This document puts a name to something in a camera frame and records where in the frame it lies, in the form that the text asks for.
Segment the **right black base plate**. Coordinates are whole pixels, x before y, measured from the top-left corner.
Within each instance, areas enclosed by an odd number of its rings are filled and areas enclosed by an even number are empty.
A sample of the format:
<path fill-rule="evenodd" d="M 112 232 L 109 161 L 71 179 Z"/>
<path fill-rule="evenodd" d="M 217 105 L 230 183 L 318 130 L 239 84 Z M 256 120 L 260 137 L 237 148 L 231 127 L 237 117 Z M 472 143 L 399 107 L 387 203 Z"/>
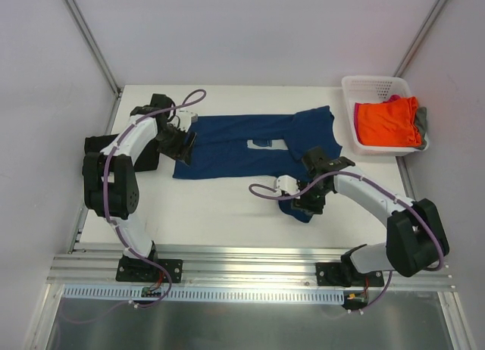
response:
<path fill-rule="evenodd" d="M 352 265 L 340 262 L 317 262 L 315 264 L 315 275 L 318 286 L 338 286 L 343 288 L 353 286 L 384 287 L 381 271 L 359 273 Z"/>

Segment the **white plastic basket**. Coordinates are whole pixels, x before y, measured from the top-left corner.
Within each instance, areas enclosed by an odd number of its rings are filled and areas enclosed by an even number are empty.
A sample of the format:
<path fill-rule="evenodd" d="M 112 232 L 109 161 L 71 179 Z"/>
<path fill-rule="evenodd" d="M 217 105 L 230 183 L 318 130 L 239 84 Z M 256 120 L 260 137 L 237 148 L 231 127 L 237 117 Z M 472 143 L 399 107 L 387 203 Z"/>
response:
<path fill-rule="evenodd" d="M 413 96 L 407 82 L 398 77 L 385 76 L 346 76 L 342 78 L 343 98 L 349 119 L 349 129 L 352 137 L 352 150 L 357 155 L 405 156 L 414 152 L 425 152 L 430 147 L 429 135 L 424 135 L 424 147 L 392 147 L 363 145 L 358 139 L 355 124 L 355 105 L 379 104 L 388 102 L 392 96 L 401 98 Z"/>

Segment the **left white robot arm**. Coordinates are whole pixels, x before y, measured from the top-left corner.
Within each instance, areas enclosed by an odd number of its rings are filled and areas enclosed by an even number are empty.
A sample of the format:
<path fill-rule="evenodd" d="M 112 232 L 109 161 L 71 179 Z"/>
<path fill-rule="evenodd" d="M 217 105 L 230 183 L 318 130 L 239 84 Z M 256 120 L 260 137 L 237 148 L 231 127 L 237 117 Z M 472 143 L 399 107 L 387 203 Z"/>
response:
<path fill-rule="evenodd" d="M 154 94 L 147 105 L 131 112 L 121 133 L 97 152 L 87 152 L 83 159 L 85 206 L 111 226 L 124 246 L 124 256 L 135 259 L 133 272 L 141 280 L 158 275 L 159 263 L 152 258 L 154 242 L 140 223 L 139 185 L 136 162 L 144 151 L 155 152 L 155 160 L 164 155 L 185 165 L 191 164 L 196 133 L 191 126 L 198 115 L 187 108 L 206 97 L 197 89 L 176 105 L 164 94 Z"/>

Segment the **orange t shirt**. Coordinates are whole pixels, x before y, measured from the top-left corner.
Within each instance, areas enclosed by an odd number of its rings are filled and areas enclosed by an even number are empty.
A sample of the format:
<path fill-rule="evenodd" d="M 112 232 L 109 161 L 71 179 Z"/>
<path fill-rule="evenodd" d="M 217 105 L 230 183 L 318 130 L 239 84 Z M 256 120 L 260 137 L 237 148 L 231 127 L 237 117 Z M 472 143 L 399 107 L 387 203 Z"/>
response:
<path fill-rule="evenodd" d="M 354 125 L 362 145 L 417 148 L 424 138 L 415 125 L 418 100 L 392 95 L 385 102 L 355 103 Z"/>

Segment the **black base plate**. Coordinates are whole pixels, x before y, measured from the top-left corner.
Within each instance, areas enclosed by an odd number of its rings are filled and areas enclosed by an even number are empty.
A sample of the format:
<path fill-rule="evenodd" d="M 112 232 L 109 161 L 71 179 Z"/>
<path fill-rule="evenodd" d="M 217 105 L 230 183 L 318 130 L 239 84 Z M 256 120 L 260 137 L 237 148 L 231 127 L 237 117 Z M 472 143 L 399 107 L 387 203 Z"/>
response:
<path fill-rule="evenodd" d="M 343 288 L 353 286 L 384 287 L 381 271 L 359 273 L 352 265 L 340 262 L 317 262 L 315 264 L 315 275 L 318 286 L 338 286 Z"/>
<path fill-rule="evenodd" d="M 155 263 L 163 267 L 169 274 L 172 283 L 180 283 L 183 273 L 183 260 L 156 259 Z M 117 266 L 115 280 L 121 283 L 156 283 L 163 276 L 162 283 L 168 283 L 167 275 L 157 267 L 146 262 L 123 256 Z"/>

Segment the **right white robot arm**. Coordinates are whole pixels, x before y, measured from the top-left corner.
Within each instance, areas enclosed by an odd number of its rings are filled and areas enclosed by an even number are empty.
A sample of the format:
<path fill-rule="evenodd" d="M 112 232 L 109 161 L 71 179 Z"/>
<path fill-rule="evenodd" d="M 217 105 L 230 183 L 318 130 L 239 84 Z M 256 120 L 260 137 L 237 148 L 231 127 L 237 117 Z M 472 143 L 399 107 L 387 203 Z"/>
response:
<path fill-rule="evenodd" d="M 391 193 L 365 176 L 346 157 L 331 159 L 315 147 L 302 158 L 304 179 L 280 178 L 276 187 L 291 196 L 290 207 L 308 217 L 322 214 L 329 193 L 344 195 L 386 227 L 386 239 L 363 244 L 340 257 L 324 271 L 324 279 L 350 287 L 371 273 L 395 271 L 404 277 L 427 270 L 440 270 L 449 253 L 449 243 L 436 205 L 429 199 L 415 201 Z"/>

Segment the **aluminium mounting rail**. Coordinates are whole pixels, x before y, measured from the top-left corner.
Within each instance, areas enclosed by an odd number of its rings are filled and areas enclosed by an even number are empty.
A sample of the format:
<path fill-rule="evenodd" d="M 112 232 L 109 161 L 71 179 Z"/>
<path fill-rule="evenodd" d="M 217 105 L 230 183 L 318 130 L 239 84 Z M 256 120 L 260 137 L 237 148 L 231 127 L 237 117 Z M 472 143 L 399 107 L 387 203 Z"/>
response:
<path fill-rule="evenodd" d="M 334 262 L 342 248 L 237 248 L 158 245 L 160 256 L 183 261 L 185 286 L 314 289 L 316 263 Z M 114 282 L 122 247 L 114 243 L 77 243 L 69 254 L 54 256 L 49 283 Z"/>

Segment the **grey t shirt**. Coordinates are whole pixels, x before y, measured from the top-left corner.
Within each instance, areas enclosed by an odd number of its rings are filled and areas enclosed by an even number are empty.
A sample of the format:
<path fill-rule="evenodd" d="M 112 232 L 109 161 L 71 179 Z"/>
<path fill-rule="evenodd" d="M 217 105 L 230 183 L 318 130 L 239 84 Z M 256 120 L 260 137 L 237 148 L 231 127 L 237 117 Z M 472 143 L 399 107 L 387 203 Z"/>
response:
<path fill-rule="evenodd" d="M 418 129 L 418 134 L 421 137 L 421 144 L 415 147 L 418 151 L 423 151 L 427 148 L 427 108 L 419 107 L 415 114 L 414 125 Z"/>

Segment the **blue t shirt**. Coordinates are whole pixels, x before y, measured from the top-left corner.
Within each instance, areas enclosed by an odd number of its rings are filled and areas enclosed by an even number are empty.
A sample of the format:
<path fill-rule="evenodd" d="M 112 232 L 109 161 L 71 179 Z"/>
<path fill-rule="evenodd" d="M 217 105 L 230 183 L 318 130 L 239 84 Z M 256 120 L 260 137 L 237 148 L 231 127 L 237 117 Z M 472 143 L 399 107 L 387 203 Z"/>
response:
<path fill-rule="evenodd" d="M 333 132 L 334 116 L 327 106 L 295 114 L 202 116 L 190 164 L 177 162 L 173 177 L 205 180 L 227 177 L 291 176 L 309 181 L 302 162 L 315 147 L 338 158 L 342 147 Z"/>

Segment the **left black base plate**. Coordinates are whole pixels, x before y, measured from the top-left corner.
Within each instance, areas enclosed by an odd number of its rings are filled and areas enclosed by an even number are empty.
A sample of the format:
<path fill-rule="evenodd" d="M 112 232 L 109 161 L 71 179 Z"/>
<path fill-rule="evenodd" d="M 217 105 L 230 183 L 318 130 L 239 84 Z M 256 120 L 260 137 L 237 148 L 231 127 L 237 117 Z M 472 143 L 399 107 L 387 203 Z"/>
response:
<path fill-rule="evenodd" d="M 163 267 L 169 274 L 172 283 L 180 283 L 183 273 L 183 260 L 156 259 L 155 263 Z M 117 266 L 115 280 L 121 283 L 156 283 L 163 276 L 162 283 L 168 283 L 167 275 L 157 267 L 146 262 L 123 256 Z"/>

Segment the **folded black t shirt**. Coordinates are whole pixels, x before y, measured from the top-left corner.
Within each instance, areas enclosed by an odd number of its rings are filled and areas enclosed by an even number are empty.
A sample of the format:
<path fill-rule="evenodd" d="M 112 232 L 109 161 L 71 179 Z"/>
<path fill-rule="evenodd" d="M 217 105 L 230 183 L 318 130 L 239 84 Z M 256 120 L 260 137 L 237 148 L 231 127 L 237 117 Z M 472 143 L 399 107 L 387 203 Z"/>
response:
<path fill-rule="evenodd" d="M 86 137 L 84 141 L 84 153 L 99 153 L 102 149 L 111 144 L 117 136 L 103 135 L 103 136 L 90 136 Z M 134 164 L 134 170 L 136 172 L 147 172 L 158 169 L 159 163 L 158 143 L 155 139 L 152 139 L 146 147 L 142 150 L 139 157 Z"/>

